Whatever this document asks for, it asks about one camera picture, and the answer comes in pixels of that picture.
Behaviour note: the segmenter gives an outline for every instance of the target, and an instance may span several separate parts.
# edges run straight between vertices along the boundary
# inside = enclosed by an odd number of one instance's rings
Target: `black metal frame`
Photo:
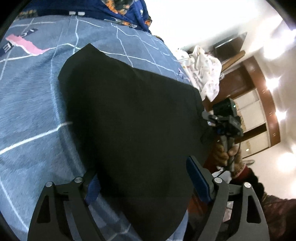
[[[232,216],[228,227],[227,241],[269,241],[267,223],[259,200],[249,183],[242,186],[227,184],[221,178],[214,178],[210,172],[201,167],[194,156],[187,159],[200,171],[198,180],[208,186],[206,195],[209,196],[211,211],[205,218],[203,229],[196,233],[194,241],[215,241],[225,213],[228,201],[234,201]],[[64,201],[70,203],[73,218],[83,241],[105,241],[98,229],[85,202],[88,185],[95,175],[94,171],[86,172],[84,177],[78,177],[68,184],[55,185],[46,183],[35,207],[28,234],[28,241],[73,241],[68,226]],[[204,189],[195,186],[196,193],[201,196]],[[257,213],[254,220],[248,218],[249,200],[255,205],[251,212]]]
[[[204,220],[203,230],[201,233],[195,234],[194,241],[216,240],[227,202],[230,201],[233,201],[234,204],[227,230],[227,241],[270,240],[262,207],[254,189],[249,183],[244,183],[242,186],[227,184],[221,178],[213,177],[209,170],[203,168],[194,156],[189,157],[188,160],[196,164],[209,186],[210,193],[215,193],[215,199],[209,204],[211,211]],[[202,196],[202,193],[200,193],[203,192],[202,190],[196,190],[196,192],[198,196]]]
[[[47,182],[31,219],[28,241],[40,241],[40,237],[44,241],[73,241],[64,201],[70,203],[82,240],[105,241],[85,202],[88,185],[95,175],[95,171],[91,170],[67,184],[55,185],[53,182]]]

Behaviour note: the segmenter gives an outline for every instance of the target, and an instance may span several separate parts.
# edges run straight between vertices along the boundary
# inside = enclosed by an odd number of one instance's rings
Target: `sleeve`
[[[258,178],[253,173],[252,169],[248,167],[245,167],[238,177],[233,178],[230,184],[242,185],[244,182],[248,182],[252,185],[259,201],[262,202],[264,196],[264,186],[262,183],[258,182]]]

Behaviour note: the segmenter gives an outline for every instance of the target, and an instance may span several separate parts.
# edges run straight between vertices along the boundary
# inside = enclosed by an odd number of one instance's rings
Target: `person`
[[[252,185],[266,218],[270,240],[296,240],[296,199],[288,200],[268,195],[264,190],[263,184],[258,181],[252,169],[243,163],[241,150],[237,145],[226,152],[223,145],[220,142],[216,142],[205,167],[214,172],[215,166],[226,166],[230,156],[235,156],[234,171],[231,172],[230,184],[242,185],[244,182],[249,182]],[[198,206],[198,208],[195,208],[195,211],[198,210],[196,213],[199,214],[200,218],[206,212],[205,204],[199,200],[195,200],[195,206]],[[189,216],[193,209],[194,205],[191,203]]]

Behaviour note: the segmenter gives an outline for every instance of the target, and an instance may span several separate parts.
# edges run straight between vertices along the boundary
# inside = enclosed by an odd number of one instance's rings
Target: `pink patch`
[[[21,47],[26,53],[33,54],[35,56],[43,54],[49,49],[39,49],[32,42],[23,39],[21,36],[15,36],[14,34],[6,37],[6,40],[11,42],[12,45]]]

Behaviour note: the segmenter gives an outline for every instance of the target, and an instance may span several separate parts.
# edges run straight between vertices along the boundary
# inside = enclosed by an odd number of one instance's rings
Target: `white wall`
[[[272,61],[264,58],[263,50],[254,56],[267,81],[280,77],[279,86],[271,94],[276,108],[287,111],[286,119],[280,122],[281,139],[296,143],[296,46]]]
[[[269,195],[296,198],[296,156],[287,143],[281,142],[250,157],[251,166]]]
[[[171,51],[199,44],[208,46],[248,32],[243,46],[251,56],[260,49],[281,17],[265,0],[146,0],[153,22],[152,34],[160,36]]]

